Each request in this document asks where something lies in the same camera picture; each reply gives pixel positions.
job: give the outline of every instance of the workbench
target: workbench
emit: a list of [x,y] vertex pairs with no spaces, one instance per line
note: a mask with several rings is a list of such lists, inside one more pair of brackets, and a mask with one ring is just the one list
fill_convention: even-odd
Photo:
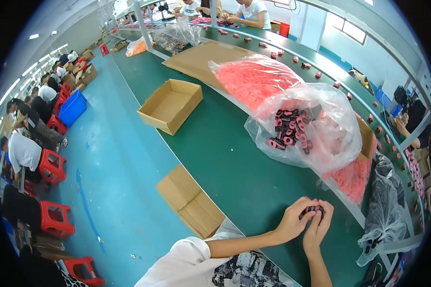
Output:
[[[367,119],[372,113],[374,121],[369,126],[373,130],[380,125],[376,115],[382,112],[382,108],[372,105],[374,96],[347,72],[336,68],[327,58],[268,31],[250,27],[230,29],[237,30],[240,37],[234,38],[232,33],[221,35],[217,28],[209,26],[202,30],[201,38],[233,44],[267,56],[270,56],[271,51],[283,49],[285,54],[278,56],[278,61],[289,66],[308,83],[323,82],[333,85],[338,79],[342,84],[339,89],[344,94],[350,91],[353,95],[350,103],[355,112],[363,119]],[[242,33],[251,35],[252,42],[244,42],[245,36]],[[119,41],[118,37],[136,40],[141,37],[141,32],[138,29],[120,30],[114,35],[115,37],[109,35],[110,41],[105,41],[108,42],[109,49]],[[259,47],[260,40],[268,43],[269,47]],[[155,50],[171,56],[158,45],[155,45]],[[324,191],[316,186],[319,178],[311,169],[282,164],[265,155],[255,146],[243,127],[248,115],[213,88],[193,77],[167,68],[161,64],[161,57],[149,51],[133,57],[126,57],[125,52],[126,49],[123,49],[110,54],[141,105],[169,78],[201,85],[204,100],[190,114],[176,135],[171,136],[161,130],[158,132],[201,188],[241,232],[252,236],[273,230],[280,222],[285,208],[302,196],[327,200],[334,206],[335,211],[330,229],[321,244],[321,252],[330,278],[334,286],[339,287],[353,287],[362,282],[368,265],[358,267],[356,260],[362,253],[357,240],[363,235],[363,228],[332,191]],[[294,55],[299,56],[299,63],[293,62]],[[309,62],[311,69],[302,68],[303,61]],[[317,79],[315,74],[319,70],[323,74]],[[413,211],[415,200],[419,198],[416,192],[407,188],[407,183],[413,178],[408,170],[401,170],[404,157],[396,159],[396,153],[391,151],[393,139],[391,145],[388,145],[384,138],[385,133],[385,129],[381,134],[375,132],[382,146],[380,152],[393,162],[406,187],[408,210]],[[364,215],[367,215],[372,176],[361,206]],[[414,234],[421,233],[418,212],[411,214],[411,217]],[[299,284],[309,286],[309,268],[302,248],[302,239],[303,234],[286,244],[263,248],[262,251]]]

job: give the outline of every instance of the plastic bag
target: plastic bag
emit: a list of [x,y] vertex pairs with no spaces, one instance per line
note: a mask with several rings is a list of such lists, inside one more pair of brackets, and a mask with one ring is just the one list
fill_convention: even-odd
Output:
[[288,66],[265,55],[255,54],[234,62],[209,67],[227,91],[252,111],[263,101],[304,81]]
[[155,33],[155,43],[171,53],[179,53],[188,43],[192,46],[201,43],[201,27],[190,26],[188,17],[179,17],[177,24],[167,24],[150,32]]
[[[150,42],[152,43],[152,47],[155,45],[154,41],[152,40],[152,37],[150,34],[148,35],[150,38]],[[137,54],[140,54],[147,50],[147,45],[145,44],[144,36],[140,37],[136,41],[133,41],[128,44],[126,47],[126,56],[131,57]]]
[[[309,154],[300,145],[285,150],[269,145],[269,139],[278,134],[275,115],[279,109],[309,109],[311,122],[306,127],[306,137],[313,146]],[[359,125],[346,95],[326,83],[302,83],[267,98],[244,128],[270,158],[311,168],[320,176],[348,165],[362,147]]]
[[383,243],[402,240],[405,235],[404,187],[391,161],[375,152],[375,177],[372,182],[369,214],[365,220],[365,234],[357,241],[363,249],[357,259],[363,267],[383,248]]
[[[348,199],[351,202],[360,205],[364,198],[365,188],[370,177],[372,157],[374,156],[376,147],[377,137],[373,135],[372,150],[370,151],[370,157],[368,159],[360,160],[359,158],[356,158],[344,168],[333,173],[324,174],[322,178],[326,179],[332,177]],[[328,190],[329,187],[322,182],[322,189]]]

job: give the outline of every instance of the bag of orange parts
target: bag of orange parts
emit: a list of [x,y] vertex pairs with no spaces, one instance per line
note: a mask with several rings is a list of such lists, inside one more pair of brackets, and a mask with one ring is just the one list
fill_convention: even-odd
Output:
[[209,61],[209,67],[227,92],[252,112],[266,98],[304,83],[288,66],[260,54],[221,64]]
[[[152,47],[155,45],[154,41],[150,37],[150,42],[152,43]],[[126,56],[131,57],[137,54],[140,54],[147,50],[147,45],[145,45],[144,37],[140,37],[138,40],[129,43],[128,47],[126,48]]]
[[[310,122],[306,137],[312,149],[306,154],[301,144],[278,149],[269,145],[275,131],[278,110],[307,111]],[[267,98],[247,119],[244,127],[259,149],[285,164],[311,168],[317,175],[337,171],[361,152],[362,138],[353,108],[345,94],[326,83],[301,83],[284,93]]]

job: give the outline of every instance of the blue floor stain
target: blue floor stain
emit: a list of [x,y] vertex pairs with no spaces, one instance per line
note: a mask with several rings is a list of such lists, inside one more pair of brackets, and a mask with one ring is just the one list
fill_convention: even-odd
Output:
[[86,203],[85,193],[83,192],[83,187],[81,186],[81,175],[78,169],[77,169],[76,178],[77,178],[78,192],[80,193],[81,202],[83,203],[83,209],[85,210],[86,216],[88,217],[88,221],[90,222],[90,226],[92,231],[94,232],[94,236],[96,236],[96,239],[98,240],[99,245],[101,246],[102,252],[105,253],[104,244],[102,243],[101,236],[99,235],[99,233],[96,230],[96,227],[94,226],[94,222],[91,217],[90,210],[88,209],[88,204]]
[[[142,122],[140,106],[111,55],[102,57],[99,49],[94,55],[90,63],[97,77],[82,92],[87,109],[69,127],[68,146],[60,150],[68,160],[67,177],[46,200],[70,205],[76,231],[64,241],[66,250],[75,257],[92,256],[106,285],[127,287],[177,240],[194,233],[156,190],[178,160],[155,128]],[[148,81],[146,75],[137,80]],[[84,197],[77,188],[77,170]]]

